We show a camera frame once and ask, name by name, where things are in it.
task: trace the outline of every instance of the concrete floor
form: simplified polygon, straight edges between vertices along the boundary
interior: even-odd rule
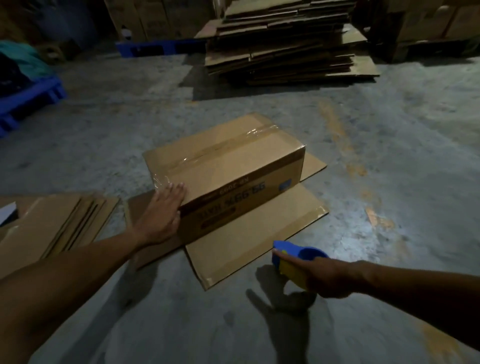
[[[0,140],[0,193],[128,198],[152,188],[143,151],[257,111],[328,163],[305,185],[331,213],[293,242],[349,261],[480,275],[480,58],[380,65],[376,83],[265,88],[222,84],[199,61],[103,57],[64,67],[69,98]],[[102,236],[123,228],[119,207]],[[122,268],[31,362],[480,360],[363,295],[317,297],[297,315],[269,309],[290,304],[269,261],[265,254],[207,292],[182,250],[135,275]],[[294,290],[287,283],[285,293]]]

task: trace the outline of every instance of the hand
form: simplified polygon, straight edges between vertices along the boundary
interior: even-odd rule
[[[177,232],[179,207],[186,193],[183,183],[175,187],[170,183],[163,191],[155,191],[147,209],[133,227],[139,248],[162,243]]]
[[[345,298],[354,292],[355,263],[322,257],[303,260],[277,249],[273,250],[273,254],[305,271],[309,291],[316,292],[324,298]]]

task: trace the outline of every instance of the pallet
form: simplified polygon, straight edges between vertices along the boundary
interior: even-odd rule
[[[380,57],[390,63],[404,62],[413,47],[423,47],[438,44],[439,48],[449,47],[457,56],[468,57],[473,54],[480,45],[480,36],[471,39],[435,39],[400,42],[394,44],[382,44],[378,46]]]
[[[115,45],[124,58],[205,53],[205,41],[198,39],[156,40],[141,43],[116,42]]]
[[[57,76],[41,78],[31,86],[16,94],[0,98],[0,138],[8,132],[19,128],[19,123],[12,113],[27,107],[34,101],[45,104],[56,104],[67,94],[63,89],[61,80]]]

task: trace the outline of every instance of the forearm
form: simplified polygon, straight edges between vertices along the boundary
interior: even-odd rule
[[[54,331],[131,257],[135,247],[133,235],[126,232],[44,259],[0,280],[2,334],[25,335],[26,341],[58,322],[50,330]]]
[[[391,304],[480,349],[480,278],[457,273],[352,263],[358,293]]]

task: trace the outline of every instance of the teal fabric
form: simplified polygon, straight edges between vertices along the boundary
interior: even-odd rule
[[[17,62],[20,71],[31,80],[55,74],[53,69],[41,60],[36,49],[28,44],[0,40],[0,52]]]

